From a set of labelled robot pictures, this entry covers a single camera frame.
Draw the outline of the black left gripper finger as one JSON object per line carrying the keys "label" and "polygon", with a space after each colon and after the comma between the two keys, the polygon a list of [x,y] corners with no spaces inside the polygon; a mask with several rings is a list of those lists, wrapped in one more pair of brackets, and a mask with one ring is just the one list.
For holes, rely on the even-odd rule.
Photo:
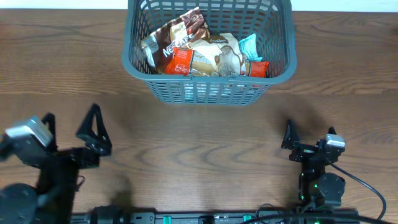
{"label": "black left gripper finger", "polygon": [[49,152],[57,152],[58,146],[57,146],[56,129],[55,129],[55,115],[52,113],[47,113],[42,118],[42,122],[52,134],[52,140],[50,144],[47,146],[47,149]]}
{"label": "black left gripper finger", "polygon": [[110,156],[112,143],[103,123],[101,108],[93,103],[76,132],[76,137],[100,156]]}

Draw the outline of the teal snack packet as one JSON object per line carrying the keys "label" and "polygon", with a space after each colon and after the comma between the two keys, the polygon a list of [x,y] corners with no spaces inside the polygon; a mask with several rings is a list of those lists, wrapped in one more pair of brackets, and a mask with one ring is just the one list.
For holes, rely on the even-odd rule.
{"label": "teal snack packet", "polygon": [[256,34],[251,34],[245,39],[240,40],[238,45],[241,53],[244,54],[248,60],[261,62],[262,57],[257,53],[256,37]]}

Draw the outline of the brown Nescafe Gold pouch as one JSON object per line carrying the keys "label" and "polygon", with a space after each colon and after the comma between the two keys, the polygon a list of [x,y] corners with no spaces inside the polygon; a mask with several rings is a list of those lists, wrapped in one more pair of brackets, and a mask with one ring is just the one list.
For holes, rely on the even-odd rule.
{"label": "brown Nescafe Gold pouch", "polygon": [[163,73],[173,58],[174,49],[188,49],[196,40],[210,35],[199,7],[172,19],[141,41],[150,68]]}

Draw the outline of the beige brown snack bag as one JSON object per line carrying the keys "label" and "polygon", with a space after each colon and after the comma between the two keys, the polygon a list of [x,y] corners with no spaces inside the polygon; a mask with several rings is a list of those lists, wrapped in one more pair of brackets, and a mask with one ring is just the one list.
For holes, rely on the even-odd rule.
{"label": "beige brown snack bag", "polygon": [[188,46],[192,57],[188,75],[207,77],[239,76],[244,59],[238,40],[231,33],[211,34]]}

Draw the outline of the orange pasta package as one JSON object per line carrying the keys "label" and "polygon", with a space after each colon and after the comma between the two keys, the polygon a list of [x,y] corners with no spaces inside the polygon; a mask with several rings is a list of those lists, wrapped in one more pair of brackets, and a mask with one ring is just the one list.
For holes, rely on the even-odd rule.
{"label": "orange pasta package", "polygon": [[[192,76],[188,75],[188,63],[191,57],[192,50],[175,49],[174,56],[165,69],[166,74]],[[264,78],[268,66],[268,62],[255,62],[244,59],[239,76]]]}

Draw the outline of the white tissue multipack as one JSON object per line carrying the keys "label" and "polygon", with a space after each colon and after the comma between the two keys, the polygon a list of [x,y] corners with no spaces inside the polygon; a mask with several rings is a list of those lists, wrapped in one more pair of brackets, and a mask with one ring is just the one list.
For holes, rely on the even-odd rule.
{"label": "white tissue multipack", "polygon": [[228,98],[235,92],[246,90],[246,85],[232,85],[222,83],[185,83],[183,85],[186,100],[206,98]]}

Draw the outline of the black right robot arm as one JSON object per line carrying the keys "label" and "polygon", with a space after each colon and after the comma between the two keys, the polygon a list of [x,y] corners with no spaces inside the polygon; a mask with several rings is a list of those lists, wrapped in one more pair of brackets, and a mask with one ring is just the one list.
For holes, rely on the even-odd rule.
{"label": "black right robot arm", "polygon": [[344,178],[326,171],[345,152],[344,139],[330,127],[323,139],[314,145],[300,142],[293,121],[287,127],[281,144],[282,149],[291,151],[289,159],[301,163],[298,184],[299,199],[311,209],[337,208],[345,191]]}

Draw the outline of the grey plastic basket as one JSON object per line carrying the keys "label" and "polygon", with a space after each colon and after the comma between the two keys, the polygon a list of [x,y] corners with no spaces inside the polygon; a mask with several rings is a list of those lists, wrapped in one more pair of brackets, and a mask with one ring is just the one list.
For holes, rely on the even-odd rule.
{"label": "grey plastic basket", "polygon": [[[202,77],[158,73],[150,68],[141,41],[168,21],[199,7],[211,34],[231,33],[238,41],[256,34],[257,53],[268,62],[266,76]],[[124,31],[122,64],[134,78],[144,80],[160,101],[175,104],[248,105],[270,86],[287,81],[297,68],[295,29],[290,1],[151,1],[130,0]],[[185,83],[246,85],[228,98],[186,100]]]}

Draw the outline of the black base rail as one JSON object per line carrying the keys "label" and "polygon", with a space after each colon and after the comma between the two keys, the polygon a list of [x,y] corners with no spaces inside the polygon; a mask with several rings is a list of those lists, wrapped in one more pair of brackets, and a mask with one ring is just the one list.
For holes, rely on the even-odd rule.
{"label": "black base rail", "polygon": [[70,223],[130,223],[130,224],[236,224],[246,222],[250,219],[277,215],[271,210],[263,210],[258,213],[118,213],[112,215],[109,212],[91,212],[86,214],[75,214]]}

